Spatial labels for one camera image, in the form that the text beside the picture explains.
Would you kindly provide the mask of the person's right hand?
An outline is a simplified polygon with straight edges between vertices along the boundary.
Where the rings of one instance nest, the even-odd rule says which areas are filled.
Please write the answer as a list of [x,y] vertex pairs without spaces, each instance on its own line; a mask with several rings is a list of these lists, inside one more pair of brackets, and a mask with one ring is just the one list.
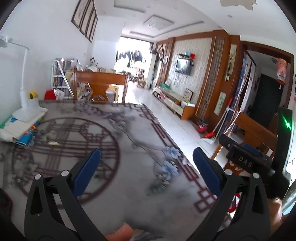
[[267,199],[270,217],[270,234],[272,235],[282,224],[281,199]]

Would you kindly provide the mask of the person's left hand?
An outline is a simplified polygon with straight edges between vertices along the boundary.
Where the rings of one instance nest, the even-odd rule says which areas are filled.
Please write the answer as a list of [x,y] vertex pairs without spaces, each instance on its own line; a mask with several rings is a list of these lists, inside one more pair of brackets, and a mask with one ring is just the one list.
[[116,232],[106,235],[108,241],[129,241],[133,237],[133,229],[129,225],[123,225]]

